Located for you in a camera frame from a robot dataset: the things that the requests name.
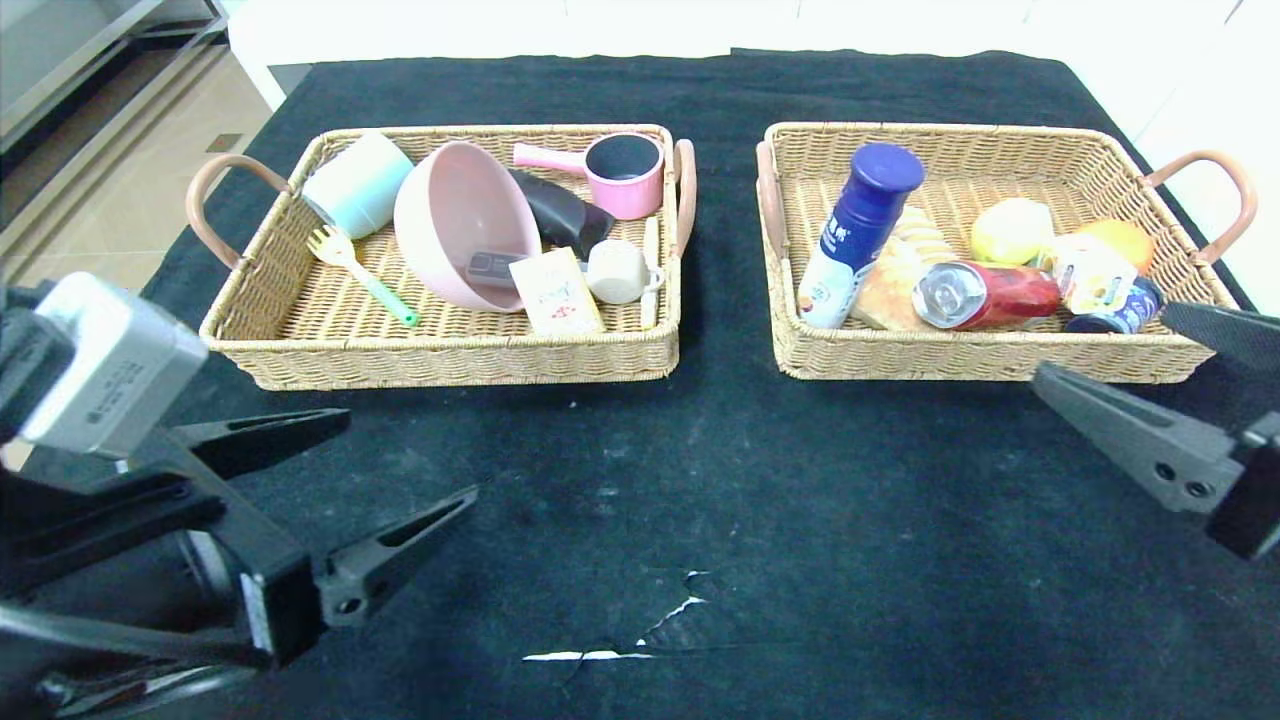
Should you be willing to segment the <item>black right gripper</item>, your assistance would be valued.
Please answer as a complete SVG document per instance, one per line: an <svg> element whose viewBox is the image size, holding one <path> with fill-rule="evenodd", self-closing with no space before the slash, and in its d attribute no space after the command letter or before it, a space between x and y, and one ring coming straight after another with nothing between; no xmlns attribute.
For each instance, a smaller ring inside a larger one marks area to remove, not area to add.
<svg viewBox="0 0 1280 720"><path fill-rule="evenodd" d="M1279 370L1279 318L1170 302L1162 323L1263 374ZM1279 538L1279 415L1236 441L1225 430L1064 366L1042 363L1034 392L1138 486L1174 512L1210 514L1206 534L1239 559L1262 559Z"/></svg>

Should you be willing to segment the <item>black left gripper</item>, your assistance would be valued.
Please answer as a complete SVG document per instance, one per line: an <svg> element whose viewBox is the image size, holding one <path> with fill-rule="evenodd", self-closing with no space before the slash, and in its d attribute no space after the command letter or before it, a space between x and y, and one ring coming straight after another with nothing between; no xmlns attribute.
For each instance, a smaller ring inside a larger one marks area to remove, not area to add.
<svg viewBox="0 0 1280 720"><path fill-rule="evenodd" d="M361 626L477 501L422 511L311 553L233 488L349 428L321 407L155 430L127 470L81 489L70 471L3 473L3 637L37 667L110 657L271 669L329 628Z"/></svg>

